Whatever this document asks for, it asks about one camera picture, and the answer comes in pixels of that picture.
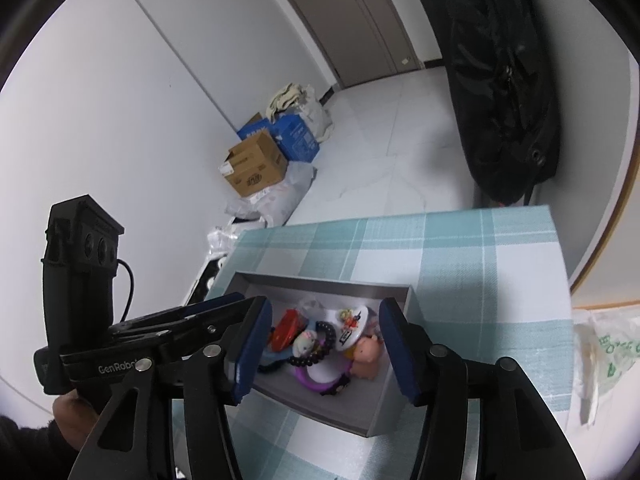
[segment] hand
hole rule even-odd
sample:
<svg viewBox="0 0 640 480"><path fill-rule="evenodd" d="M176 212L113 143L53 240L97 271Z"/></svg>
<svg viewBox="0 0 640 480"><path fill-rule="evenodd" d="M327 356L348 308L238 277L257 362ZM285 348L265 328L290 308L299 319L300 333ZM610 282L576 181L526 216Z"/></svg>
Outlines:
<svg viewBox="0 0 640 480"><path fill-rule="evenodd" d="M72 390L53 401L53 418L64 439L80 451L98 421L98 414L76 390Z"/></svg>

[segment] cloth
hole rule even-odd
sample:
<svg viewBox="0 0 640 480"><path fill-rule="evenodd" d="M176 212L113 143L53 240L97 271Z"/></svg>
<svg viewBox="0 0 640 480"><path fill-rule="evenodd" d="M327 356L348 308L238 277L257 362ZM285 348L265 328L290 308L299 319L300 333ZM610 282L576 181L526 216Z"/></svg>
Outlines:
<svg viewBox="0 0 640 480"><path fill-rule="evenodd" d="M55 421L32 430L0 416L2 478L66 480L78 452L65 441Z"/></svg>
<svg viewBox="0 0 640 480"><path fill-rule="evenodd" d="M267 107L266 115L268 120L273 123L277 113L283 112L293 104L296 104L302 95L302 86L299 84L289 83L284 88L281 88L271 98L271 103Z"/></svg>
<svg viewBox="0 0 640 480"><path fill-rule="evenodd" d="M223 294L236 270L411 284L433 342L467 359L513 357L566 423L574 366L571 303L546 206L248 231L207 297ZM256 392L227 413L245 480L406 480L424 421L424 409L408 405L394 433L362 438ZM479 407L471 402L463 478L475 478L478 428Z"/></svg>

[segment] blue box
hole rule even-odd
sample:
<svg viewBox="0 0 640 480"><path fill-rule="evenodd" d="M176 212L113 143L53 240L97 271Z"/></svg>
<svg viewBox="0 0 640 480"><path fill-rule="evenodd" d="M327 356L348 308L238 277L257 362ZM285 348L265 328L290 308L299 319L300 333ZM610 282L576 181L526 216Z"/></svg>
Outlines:
<svg viewBox="0 0 640 480"><path fill-rule="evenodd" d="M238 130L238 137L245 140L264 128L269 131L287 160L311 162L320 151L320 146L305 121L297 114L282 115L275 124L271 124L268 119L248 124Z"/></svg>

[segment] large black bag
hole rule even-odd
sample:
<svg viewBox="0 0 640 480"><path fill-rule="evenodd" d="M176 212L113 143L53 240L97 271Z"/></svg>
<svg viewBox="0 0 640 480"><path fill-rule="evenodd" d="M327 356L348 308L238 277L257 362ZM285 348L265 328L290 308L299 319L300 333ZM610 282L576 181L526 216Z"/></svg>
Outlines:
<svg viewBox="0 0 640 480"><path fill-rule="evenodd" d="M506 205L556 173L558 100L531 0L423 0L447 68L466 161Z"/></svg>

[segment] black sleeve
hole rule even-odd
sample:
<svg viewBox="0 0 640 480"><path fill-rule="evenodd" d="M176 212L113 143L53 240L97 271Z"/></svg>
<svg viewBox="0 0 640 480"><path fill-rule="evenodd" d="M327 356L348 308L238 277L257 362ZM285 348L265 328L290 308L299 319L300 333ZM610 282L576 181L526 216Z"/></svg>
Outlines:
<svg viewBox="0 0 640 480"><path fill-rule="evenodd" d="M66 480L78 456L51 421L46 428L18 428L0 416L0 467L3 478Z"/></svg>

